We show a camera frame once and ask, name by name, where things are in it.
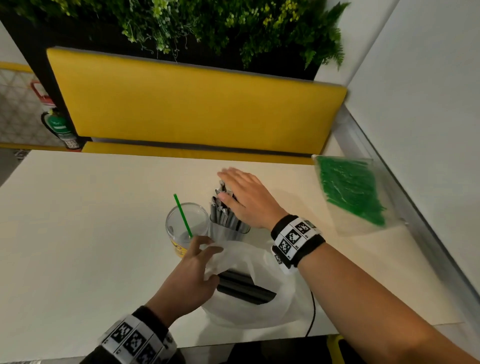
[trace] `yellow cushion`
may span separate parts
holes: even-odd
[[[319,153],[347,90],[309,81],[48,49],[79,135]]]
[[[207,150],[189,150],[160,148],[157,146],[136,146],[131,144],[87,142],[82,150],[86,153],[127,154],[133,156],[176,157],[217,160],[243,160],[247,162],[268,162],[286,164],[313,164],[312,158],[271,156],[234,152],[213,152]]]

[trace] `white table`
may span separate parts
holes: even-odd
[[[0,189],[0,362],[88,354],[178,263],[164,231],[172,195],[208,207],[225,166],[257,175],[287,211],[319,226],[429,323],[461,321],[404,226],[339,236],[313,166],[32,151]],[[198,309],[171,331],[189,347],[299,337],[309,324],[228,329]],[[335,332],[317,306],[310,335]]]

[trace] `white plastic bag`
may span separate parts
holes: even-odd
[[[296,279],[282,273],[274,256],[263,249],[241,242],[220,242],[224,251],[208,262],[205,279],[233,268],[250,274],[255,285],[275,292],[268,303],[256,305],[215,291],[202,308],[217,325],[235,328],[268,328],[297,320],[291,311]]]

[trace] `green straw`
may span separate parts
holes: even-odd
[[[173,197],[175,197],[175,201],[177,202],[177,206],[179,207],[179,210],[180,210],[181,218],[183,219],[183,222],[185,223],[185,227],[187,228],[187,231],[188,231],[188,236],[190,236],[190,239],[191,239],[191,238],[193,238],[192,231],[190,230],[190,227],[188,226],[187,219],[185,218],[185,214],[183,213],[183,210],[181,209],[179,198],[177,197],[177,194],[173,194]]]

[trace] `plant wall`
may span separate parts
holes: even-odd
[[[341,65],[344,53],[336,24],[348,2],[326,10],[324,0],[3,0],[36,21],[70,16],[118,24],[131,42],[172,53],[182,37],[194,36],[217,54],[233,39],[247,68],[259,53],[296,45],[305,60]]]

